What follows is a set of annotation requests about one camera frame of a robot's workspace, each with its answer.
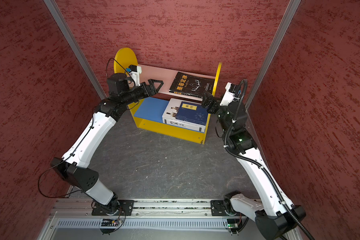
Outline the white book brown pattern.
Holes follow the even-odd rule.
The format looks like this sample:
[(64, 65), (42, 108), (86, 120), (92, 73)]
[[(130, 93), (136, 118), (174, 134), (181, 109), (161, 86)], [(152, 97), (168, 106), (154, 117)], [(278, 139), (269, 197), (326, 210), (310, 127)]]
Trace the white book brown pattern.
[(162, 115), (164, 124), (169, 124), (170, 121), (176, 121), (176, 116), (179, 111), (181, 102), (182, 102), (182, 100), (179, 100), (179, 99), (174, 99), (174, 98), (170, 99), (170, 101)]

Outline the white heritage cultural book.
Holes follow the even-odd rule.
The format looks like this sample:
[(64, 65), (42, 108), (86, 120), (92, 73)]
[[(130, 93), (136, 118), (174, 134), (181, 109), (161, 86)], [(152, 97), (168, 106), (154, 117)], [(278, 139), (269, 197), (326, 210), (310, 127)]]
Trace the white heritage cultural book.
[(171, 125), (171, 126), (191, 130), (191, 131), (201, 132), (201, 133), (204, 133), (205, 130), (206, 130), (206, 126), (204, 126), (204, 125), (189, 123), (189, 122), (176, 120), (176, 119), (166, 119), (166, 118), (164, 118), (163, 123), (167, 124), (167, 125)]

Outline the blue book yellow label front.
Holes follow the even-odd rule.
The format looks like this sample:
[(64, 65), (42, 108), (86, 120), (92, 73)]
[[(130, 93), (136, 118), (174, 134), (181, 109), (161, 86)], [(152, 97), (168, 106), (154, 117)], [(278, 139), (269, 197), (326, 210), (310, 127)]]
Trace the blue book yellow label front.
[(192, 124), (205, 126), (207, 124), (208, 113), (199, 104), (181, 102), (176, 119)]

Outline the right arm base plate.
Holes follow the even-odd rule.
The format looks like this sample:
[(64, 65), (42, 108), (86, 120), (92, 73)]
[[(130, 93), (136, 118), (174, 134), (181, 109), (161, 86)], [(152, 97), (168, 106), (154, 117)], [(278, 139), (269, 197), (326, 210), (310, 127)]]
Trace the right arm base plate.
[(235, 216), (228, 200), (211, 200), (211, 213), (214, 217)]

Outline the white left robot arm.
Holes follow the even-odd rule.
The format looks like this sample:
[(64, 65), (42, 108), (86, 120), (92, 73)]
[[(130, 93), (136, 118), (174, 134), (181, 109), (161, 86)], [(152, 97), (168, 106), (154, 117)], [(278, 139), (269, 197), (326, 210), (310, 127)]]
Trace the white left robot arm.
[(99, 179), (99, 173), (89, 169), (91, 159), (108, 133), (120, 120), (129, 105), (154, 96), (164, 82), (149, 79), (139, 83), (137, 76), (116, 73), (107, 79), (109, 97), (96, 107), (92, 118), (73, 146), (62, 158), (54, 158), (52, 169), (66, 182), (79, 188), (95, 202), (106, 207), (116, 207), (117, 196)]

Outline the black book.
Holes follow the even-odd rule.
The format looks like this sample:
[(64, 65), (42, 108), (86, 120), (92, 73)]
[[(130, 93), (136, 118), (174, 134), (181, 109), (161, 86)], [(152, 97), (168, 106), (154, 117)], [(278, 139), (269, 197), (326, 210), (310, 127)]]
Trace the black book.
[(214, 83), (214, 79), (201, 78), (178, 72), (169, 88), (169, 92), (202, 98), (204, 92), (213, 93)]

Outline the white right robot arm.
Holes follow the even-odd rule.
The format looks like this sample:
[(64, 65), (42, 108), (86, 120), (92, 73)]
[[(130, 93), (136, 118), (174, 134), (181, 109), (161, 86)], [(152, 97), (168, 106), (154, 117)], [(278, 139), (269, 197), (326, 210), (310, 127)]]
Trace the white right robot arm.
[(246, 128), (248, 115), (242, 103), (244, 95), (228, 92), (227, 96), (228, 102), (223, 103), (205, 92), (202, 106), (209, 114), (217, 115), (223, 130), (224, 149), (247, 172), (261, 201), (256, 202), (239, 191), (233, 191), (224, 196), (226, 214), (240, 214), (252, 220), (266, 240), (285, 240), (287, 234), (297, 227), (306, 233), (307, 229), (302, 226), (306, 216), (304, 208), (293, 204), (281, 190)]

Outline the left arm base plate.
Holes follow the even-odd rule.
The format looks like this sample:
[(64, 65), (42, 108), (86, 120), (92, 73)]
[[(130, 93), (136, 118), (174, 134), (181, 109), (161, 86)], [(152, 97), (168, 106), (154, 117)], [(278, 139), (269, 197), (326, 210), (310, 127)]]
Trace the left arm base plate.
[(115, 207), (115, 210), (110, 210), (109, 207), (104, 207), (103, 205), (93, 201), (92, 203), (92, 216), (120, 216), (126, 215), (130, 216), (134, 207), (134, 200), (118, 200), (119, 205)]

